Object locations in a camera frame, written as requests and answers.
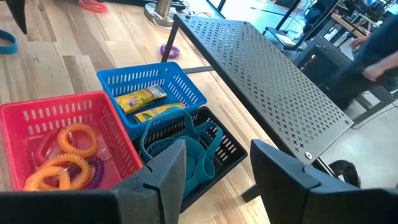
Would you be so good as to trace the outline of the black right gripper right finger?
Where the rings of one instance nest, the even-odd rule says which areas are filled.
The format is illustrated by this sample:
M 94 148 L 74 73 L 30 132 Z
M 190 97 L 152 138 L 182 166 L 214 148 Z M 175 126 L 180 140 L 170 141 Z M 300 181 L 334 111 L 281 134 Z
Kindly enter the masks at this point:
M 271 223 L 397 224 L 396 189 L 360 189 L 254 139 L 250 158 Z

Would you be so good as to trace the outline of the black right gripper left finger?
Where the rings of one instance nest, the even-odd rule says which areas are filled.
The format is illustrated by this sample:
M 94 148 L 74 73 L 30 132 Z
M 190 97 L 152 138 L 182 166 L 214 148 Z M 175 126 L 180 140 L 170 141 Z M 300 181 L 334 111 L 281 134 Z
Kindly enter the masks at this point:
M 185 166 L 177 140 L 111 190 L 5 192 L 1 223 L 177 223 Z

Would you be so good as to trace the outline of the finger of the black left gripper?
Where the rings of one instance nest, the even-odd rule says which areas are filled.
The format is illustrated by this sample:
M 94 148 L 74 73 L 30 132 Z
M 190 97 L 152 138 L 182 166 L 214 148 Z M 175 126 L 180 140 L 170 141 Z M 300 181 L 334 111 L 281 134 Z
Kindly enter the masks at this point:
M 27 24 L 25 18 L 25 0 L 5 0 L 16 24 L 23 34 L 27 34 Z

